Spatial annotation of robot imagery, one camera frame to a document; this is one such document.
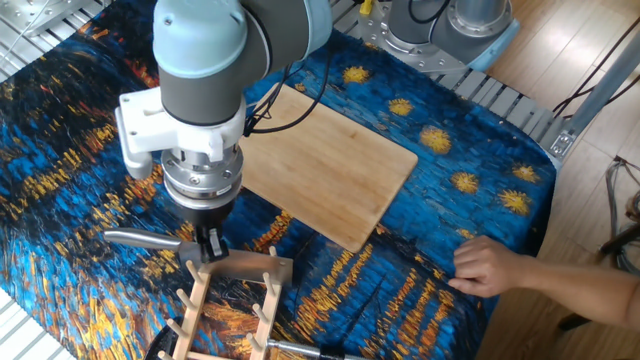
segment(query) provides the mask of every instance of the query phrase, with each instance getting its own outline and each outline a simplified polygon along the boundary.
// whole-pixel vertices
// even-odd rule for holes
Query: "wooden cutting board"
[[[312,102],[284,86],[272,119],[257,128],[285,125]],[[240,146],[245,187],[352,252],[362,248],[418,162],[322,104],[297,126],[253,134]]]

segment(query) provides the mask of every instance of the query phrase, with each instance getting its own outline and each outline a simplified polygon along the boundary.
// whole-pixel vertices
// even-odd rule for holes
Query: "human arm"
[[[557,265],[518,255],[486,236],[454,252],[452,287],[495,296],[512,288],[542,292],[597,322],[640,331],[640,278],[600,267]]]

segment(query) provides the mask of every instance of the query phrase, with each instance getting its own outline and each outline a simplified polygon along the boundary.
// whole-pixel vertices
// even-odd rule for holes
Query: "black cord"
[[[282,125],[282,126],[278,126],[278,127],[274,127],[274,128],[270,128],[270,129],[252,129],[251,133],[255,133],[255,134],[269,134],[269,133],[274,133],[274,132],[278,132],[278,131],[283,131],[283,130],[287,130],[290,129],[298,124],[300,124],[304,119],[307,118],[307,116],[309,116],[309,114],[311,114],[311,112],[313,111],[313,109],[316,108],[316,105],[318,105],[318,103],[320,102],[320,99],[322,98],[322,95],[324,95],[324,90],[327,88],[327,82],[329,80],[329,68],[331,67],[331,58],[332,58],[332,54],[329,53],[327,55],[327,64],[324,70],[324,79],[322,80],[322,85],[320,87],[320,92],[318,93],[318,96],[316,96],[316,98],[313,100],[313,104],[311,104],[311,106],[309,106],[309,108],[307,109],[307,111],[304,112],[304,114],[302,114],[299,118],[297,118],[296,120],[286,124],[286,125]]]
[[[409,0],[409,16],[411,17],[411,20],[418,24],[428,24],[433,20],[439,18],[440,15],[442,15],[442,13],[447,9],[447,6],[449,6],[450,2],[450,0],[445,0],[440,9],[435,14],[433,14],[433,16],[424,20],[420,20],[413,14],[413,1],[414,0]]]
[[[607,101],[606,104],[604,104],[605,106],[611,104],[612,102],[618,100],[618,98],[622,95],[624,95],[624,93],[626,93],[627,91],[629,91],[629,89],[631,89],[635,84],[638,83],[638,81],[640,81],[640,75],[636,76],[635,79],[633,79],[633,81],[631,82],[631,84],[627,85],[624,89],[620,90],[619,93],[615,94],[611,99],[609,99],[609,101]],[[563,117],[563,119],[571,119],[573,117],[573,115],[566,115]]]
[[[269,113],[269,110],[271,110],[271,106],[273,106],[273,103],[278,98],[278,95],[280,95],[280,90],[282,89],[284,82],[287,81],[287,79],[291,77],[291,75],[293,75],[293,74],[289,74],[290,70],[291,70],[291,65],[287,65],[284,68],[282,79],[278,83],[278,86],[273,90],[273,92],[271,92],[269,97],[264,102],[262,102],[262,104],[256,106],[256,108],[253,109],[253,111],[251,112],[251,115],[247,117],[247,120],[244,126],[245,137],[248,137],[249,135],[251,135],[251,133],[253,132],[253,129],[256,127],[256,125],[258,125],[260,120],[271,119],[271,114]]]
[[[624,167],[627,170],[627,173],[631,176],[631,178],[640,185],[640,181],[633,175],[630,167],[633,167],[636,170],[640,171],[640,167],[628,162],[627,160],[616,156],[614,162],[609,166],[606,173],[606,184],[607,184],[607,195],[609,199],[609,211],[611,213],[611,239],[601,247],[601,251],[605,254],[611,253],[615,251],[616,260],[618,263],[618,267],[622,270],[625,270],[631,274],[640,276],[640,269],[638,269],[627,256],[626,248],[629,245],[633,245],[633,242],[640,242],[640,224],[635,224],[630,228],[620,231],[620,227],[618,225],[618,210],[616,204],[616,196],[615,196],[615,187],[618,179],[618,170]],[[633,210],[635,213],[640,213],[640,209],[634,207]]]
[[[625,31],[624,34],[622,34],[622,36],[618,39],[618,41],[616,41],[616,43],[613,45],[611,50],[609,50],[609,52],[604,57],[604,59],[602,59],[602,61],[598,64],[598,66],[596,66],[596,68],[591,72],[591,74],[589,74],[587,79],[580,85],[580,87],[576,90],[576,92],[571,97],[569,97],[568,99],[563,100],[560,104],[558,104],[558,106],[555,107],[555,109],[553,109],[553,112],[556,113],[554,115],[554,119],[559,117],[560,114],[562,114],[562,112],[567,109],[567,106],[569,106],[571,101],[573,101],[575,98],[578,98],[578,97],[580,97],[582,95],[588,94],[591,91],[593,91],[594,87],[592,87],[592,88],[590,88],[590,89],[588,89],[588,90],[586,90],[584,92],[582,92],[582,89],[584,89],[584,87],[587,86],[589,81],[591,81],[591,79],[593,79],[593,77],[598,73],[598,71],[602,68],[602,66],[604,66],[604,64],[607,62],[607,60],[609,60],[611,55],[613,55],[614,51],[620,46],[620,44],[622,44],[624,39],[627,36],[629,36],[629,34],[633,31],[633,29],[635,29],[636,26],[638,26],[639,23],[640,23],[640,17],[638,19],[636,19],[636,21],[634,21],[633,24],[631,24],[631,26],[627,29],[627,31]]]

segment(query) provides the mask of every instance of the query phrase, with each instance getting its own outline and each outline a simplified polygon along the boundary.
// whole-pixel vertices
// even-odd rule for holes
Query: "table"
[[[108,227],[190,238],[162,170],[135,181],[122,162],[120,93],[157,85],[150,0],[120,0],[0,85],[0,286],[84,359],[140,359],[190,287],[175,254],[102,241]],[[556,171],[520,130],[353,38],[334,33],[289,81],[416,153],[418,166],[359,253],[243,191],[225,224],[234,248],[295,260],[274,338],[380,358],[473,358],[496,299],[446,285],[453,250],[475,235],[535,252]],[[246,91],[257,101],[278,74]],[[246,356],[260,285],[219,279],[198,350]]]

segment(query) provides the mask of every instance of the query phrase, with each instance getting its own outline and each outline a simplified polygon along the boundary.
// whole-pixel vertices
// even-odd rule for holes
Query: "human hand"
[[[518,255],[504,245],[481,236],[464,243],[454,253],[456,277],[449,285],[463,293],[491,297],[523,287],[536,260]]]

